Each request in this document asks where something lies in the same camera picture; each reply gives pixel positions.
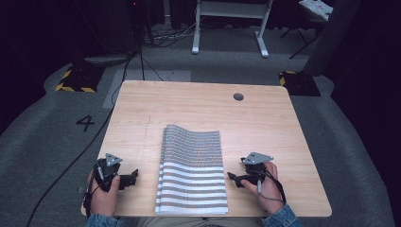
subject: table top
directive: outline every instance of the table top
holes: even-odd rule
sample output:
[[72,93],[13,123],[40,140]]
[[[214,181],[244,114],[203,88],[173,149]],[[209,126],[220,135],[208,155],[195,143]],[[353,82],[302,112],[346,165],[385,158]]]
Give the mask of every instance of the table top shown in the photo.
[[[241,101],[234,94],[244,96]],[[288,92],[280,86],[128,80],[122,84],[99,158],[123,159],[119,174],[139,176],[119,191],[116,215],[153,217],[163,131],[219,131],[224,172],[244,175],[240,158],[255,151],[274,157],[288,204],[299,217],[328,217],[331,207]],[[229,213],[263,217],[256,198],[226,175]]]

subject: striped fabric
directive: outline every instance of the striped fabric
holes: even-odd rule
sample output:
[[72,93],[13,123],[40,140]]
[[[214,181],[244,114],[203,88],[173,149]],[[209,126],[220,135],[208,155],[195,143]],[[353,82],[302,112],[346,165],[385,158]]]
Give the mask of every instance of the striped fabric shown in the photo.
[[167,125],[155,212],[181,215],[228,212],[218,131],[194,132]]

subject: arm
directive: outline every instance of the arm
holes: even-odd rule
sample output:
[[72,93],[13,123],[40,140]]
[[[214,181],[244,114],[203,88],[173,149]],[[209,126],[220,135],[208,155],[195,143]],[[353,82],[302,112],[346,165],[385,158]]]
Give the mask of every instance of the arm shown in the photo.
[[[271,173],[274,179],[277,178],[277,166],[271,162],[265,163],[266,170]],[[262,183],[261,191],[258,192],[257,186],[242,180],[241,183],[257,197],[260,209],[268,212],[270,216],[263,220],[264,226],[281,227],[300,227],[301,221],[295,216],[288,204],[281,201],[280,192],[274,181],[268,177]]]
[[113,218],[117,206],[117,192],[120,185],[120,176],[115,176],[109,192],[103,191],[92,182],[91,216],[87,227],[122,227],[123,222]]

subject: sleeve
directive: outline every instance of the sleeve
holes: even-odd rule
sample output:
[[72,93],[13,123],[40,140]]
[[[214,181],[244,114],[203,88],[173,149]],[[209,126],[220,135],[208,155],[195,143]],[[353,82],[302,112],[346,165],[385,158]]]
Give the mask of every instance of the sleeve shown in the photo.
[[124,223],[121,220],[99,215],[99,214],[92,214],[89,219],[86,227],[123,227]]
[[303,227],[304,225],[295,216],[288,204],[275,214],[262,220],[265,227]]

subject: standing desk leg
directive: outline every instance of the standing desk leg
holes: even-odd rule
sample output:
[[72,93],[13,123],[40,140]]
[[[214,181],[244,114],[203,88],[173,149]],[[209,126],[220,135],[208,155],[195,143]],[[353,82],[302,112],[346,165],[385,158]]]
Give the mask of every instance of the standing desk leg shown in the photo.
[[201,38],[201,0],[198,0],[197,4],[197,18],[194,35],[194,43],[192,45],[192,54],[198,54],[200,52],[200,38]]
[[265,31],[266,22],[268,21],[269,13],[270,13],[270,7],[267,7],[265,16],[263,17],[263,20],[262,20],[262,25],[260,26],[260,31],[255,31],[255,33],[254,33],[256,36],[257,43],[259,44],[260,53],[262,54],[263,58],[269,57],[268,49],[266,48],[265,42],[263,41],[263,32]]

